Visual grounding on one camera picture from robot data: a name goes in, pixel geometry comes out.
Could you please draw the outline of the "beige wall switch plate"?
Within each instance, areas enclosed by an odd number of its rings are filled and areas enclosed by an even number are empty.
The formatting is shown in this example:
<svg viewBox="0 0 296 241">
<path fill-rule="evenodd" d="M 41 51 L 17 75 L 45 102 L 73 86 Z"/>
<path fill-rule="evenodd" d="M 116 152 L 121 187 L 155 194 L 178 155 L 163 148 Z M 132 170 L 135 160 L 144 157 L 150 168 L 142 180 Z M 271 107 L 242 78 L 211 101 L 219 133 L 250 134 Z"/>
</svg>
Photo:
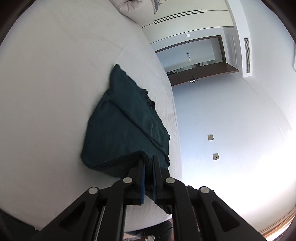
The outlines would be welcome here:
<svg viewBox="0 0 296 241">
<path fill-rule="evenodd" d="M 212 141 L 212 140 L 214 140 L 213 135 L 208 135 L 208 141 Z"/>
</svg>

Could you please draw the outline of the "white air vent grille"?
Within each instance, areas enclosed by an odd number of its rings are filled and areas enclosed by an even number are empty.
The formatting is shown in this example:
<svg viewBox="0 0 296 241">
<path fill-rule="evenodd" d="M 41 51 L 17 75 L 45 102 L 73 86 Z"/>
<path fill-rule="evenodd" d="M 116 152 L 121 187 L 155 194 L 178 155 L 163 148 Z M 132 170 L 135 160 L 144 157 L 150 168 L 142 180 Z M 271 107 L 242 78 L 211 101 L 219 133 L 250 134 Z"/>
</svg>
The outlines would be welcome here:
<svg viewBox="0 0 296 241">
<path fill-rule="evenodd" d="M 245 54 L 246 54 L 246 73 L 251 73 L 251 58 L 250 58 L 250 45 L 249 45 L 249 39 L 244 39 L 245 44 Z"/>
</svg>

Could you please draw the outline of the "beige wall socket plate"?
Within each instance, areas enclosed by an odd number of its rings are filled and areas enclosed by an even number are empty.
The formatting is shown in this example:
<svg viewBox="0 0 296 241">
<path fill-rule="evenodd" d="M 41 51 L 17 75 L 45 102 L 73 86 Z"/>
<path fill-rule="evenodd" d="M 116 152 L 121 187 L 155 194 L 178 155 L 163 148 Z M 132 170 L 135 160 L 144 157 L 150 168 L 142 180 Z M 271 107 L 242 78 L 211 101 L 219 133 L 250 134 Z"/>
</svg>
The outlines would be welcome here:
<svg viewBox="0 0 296 241">
<path fill-rule="evenodd" d="M 218 160 L 218 159 L 219 159 L 219 154 L 218 153 L 213 154 L 213 160 Z"/>
</svg>

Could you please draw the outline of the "white bed mattress sheet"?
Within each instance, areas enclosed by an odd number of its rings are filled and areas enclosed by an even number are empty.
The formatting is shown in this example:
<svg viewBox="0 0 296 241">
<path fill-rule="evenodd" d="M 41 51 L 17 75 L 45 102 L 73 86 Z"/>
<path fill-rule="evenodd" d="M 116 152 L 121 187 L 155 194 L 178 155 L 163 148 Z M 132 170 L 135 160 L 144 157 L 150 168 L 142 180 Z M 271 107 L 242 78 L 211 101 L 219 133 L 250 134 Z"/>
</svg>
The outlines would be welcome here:
<svg viewBox="0 0 296 241">
<path fill-rule="evenodd" d="M 182 178 L 170 81 L 138 24 L 110 1 L 36 1 L 1 44 L 1 209 L 41 230 L 115 178 L 81 161 L 88 120 L 115 64 L 146 89 Z"/>
</svg>

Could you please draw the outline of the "dark brown wooden door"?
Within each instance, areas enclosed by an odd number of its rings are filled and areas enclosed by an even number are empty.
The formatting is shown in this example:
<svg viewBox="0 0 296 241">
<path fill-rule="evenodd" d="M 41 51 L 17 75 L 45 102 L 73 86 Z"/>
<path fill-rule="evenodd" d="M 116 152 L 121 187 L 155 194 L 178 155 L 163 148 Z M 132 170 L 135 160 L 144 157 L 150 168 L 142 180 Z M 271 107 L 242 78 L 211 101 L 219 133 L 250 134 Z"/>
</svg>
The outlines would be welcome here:
<svg viewBox="0 0 296 241">
<path fill-rule="evenodd" d="M 173 44 L 157 50 L 156 54 L 171 86 L 239 72 L 226 62 L 221 35 Z"/>
</svg>

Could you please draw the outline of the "rolled beige duvet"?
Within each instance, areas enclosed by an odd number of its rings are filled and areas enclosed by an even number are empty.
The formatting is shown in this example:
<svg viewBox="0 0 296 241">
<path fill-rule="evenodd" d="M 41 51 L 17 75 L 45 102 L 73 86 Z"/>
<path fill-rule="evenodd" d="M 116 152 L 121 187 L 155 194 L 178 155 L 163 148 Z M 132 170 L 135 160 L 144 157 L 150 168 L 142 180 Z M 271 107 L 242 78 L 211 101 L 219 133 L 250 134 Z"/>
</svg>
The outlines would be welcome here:
<svg viewBox="0 0 296 241">
<path fill-rule="evenodd" d="M 124 16 L 136 23 L 151 20 L 164 1 L 158 0 L 110 0 L 114 7 Z"/>
</svg>

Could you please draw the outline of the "dark green knit garment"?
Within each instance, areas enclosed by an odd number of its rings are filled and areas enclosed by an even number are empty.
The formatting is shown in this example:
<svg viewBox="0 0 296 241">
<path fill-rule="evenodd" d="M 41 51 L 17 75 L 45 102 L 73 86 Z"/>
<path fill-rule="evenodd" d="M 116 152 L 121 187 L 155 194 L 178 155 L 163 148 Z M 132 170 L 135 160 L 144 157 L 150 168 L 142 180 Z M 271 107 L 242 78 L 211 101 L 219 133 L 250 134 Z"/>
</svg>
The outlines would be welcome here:
<svg viewBox="0 0 296 241">
<path fill-rule="evenodd" d="M 129 170 L 145 165 L 146 195 L 156 199 L 153 156 L 169 168 L 170 135 L 155 110 L 146 89 L 141 89 L 116 64 L 109 88 L 95 107 L 86 128 L 81 160 L 92 170 L 125 178 Z"/>
</svg>

